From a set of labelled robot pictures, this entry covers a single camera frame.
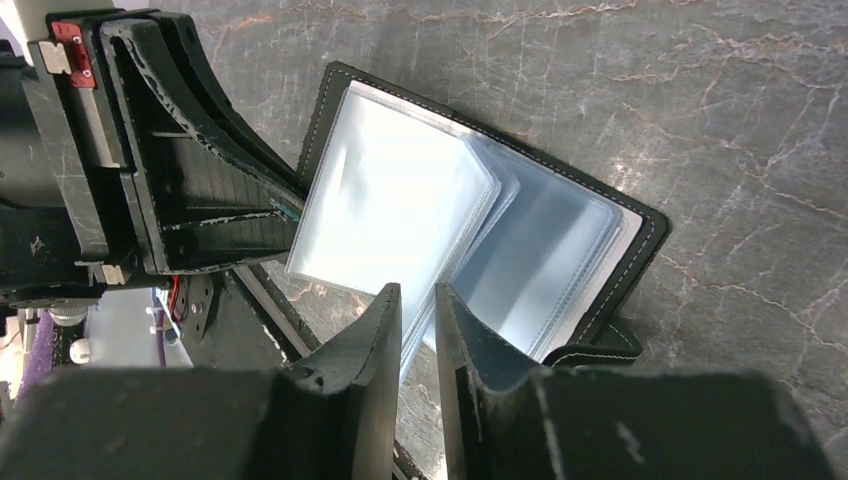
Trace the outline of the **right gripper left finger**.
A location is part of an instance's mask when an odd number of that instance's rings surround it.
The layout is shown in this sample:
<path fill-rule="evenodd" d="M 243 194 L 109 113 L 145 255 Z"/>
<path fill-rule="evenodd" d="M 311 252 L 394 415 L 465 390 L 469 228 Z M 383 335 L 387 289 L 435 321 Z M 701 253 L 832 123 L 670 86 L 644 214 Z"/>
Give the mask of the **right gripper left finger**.
<path fill-rule="evenodd" d="M 307 357 L 266 371 L 76 368 L 1 429 L 5 479 L 388 479 L 401 289 Z"/>

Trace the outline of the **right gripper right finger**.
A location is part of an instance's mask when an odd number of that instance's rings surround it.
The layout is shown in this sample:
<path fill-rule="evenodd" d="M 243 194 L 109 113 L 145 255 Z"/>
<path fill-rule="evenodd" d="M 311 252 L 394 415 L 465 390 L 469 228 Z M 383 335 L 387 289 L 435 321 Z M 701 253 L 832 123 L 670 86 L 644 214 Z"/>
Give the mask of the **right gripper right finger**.
<path fill-rule="evenodd" d="M 541 365 L 436 288 L 452 479 L 831 479 L 791 395 L 751 371 Z"/>

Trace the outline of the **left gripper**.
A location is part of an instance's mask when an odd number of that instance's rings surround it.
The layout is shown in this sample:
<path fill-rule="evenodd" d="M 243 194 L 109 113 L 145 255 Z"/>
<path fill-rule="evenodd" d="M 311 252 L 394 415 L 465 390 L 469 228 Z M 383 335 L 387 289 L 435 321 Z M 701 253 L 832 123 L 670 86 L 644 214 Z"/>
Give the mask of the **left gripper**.
<path fill-rule="evenodd" d="M 90 306 L 157 286 L 147 271 L 291 248 L 305 187 L 233 108 L 191 17 L 149 15 L 2 11 L 3 307 Z"/>

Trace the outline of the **black leather card holder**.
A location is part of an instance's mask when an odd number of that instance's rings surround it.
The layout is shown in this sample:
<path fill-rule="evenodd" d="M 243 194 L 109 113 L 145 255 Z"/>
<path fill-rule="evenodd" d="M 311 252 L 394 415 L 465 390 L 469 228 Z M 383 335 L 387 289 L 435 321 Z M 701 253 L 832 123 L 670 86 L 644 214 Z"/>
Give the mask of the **black leather card holder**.
<path fill-rule="evenodd" d="M 287 273 L 372 295 L 399 284 L 403 370 L 436 344 L 439 283 L 539 363 L 640 355 L 614 313 L 670 233 L 660 211 L 342 62 L 324 72 L 298 174 Z"/>

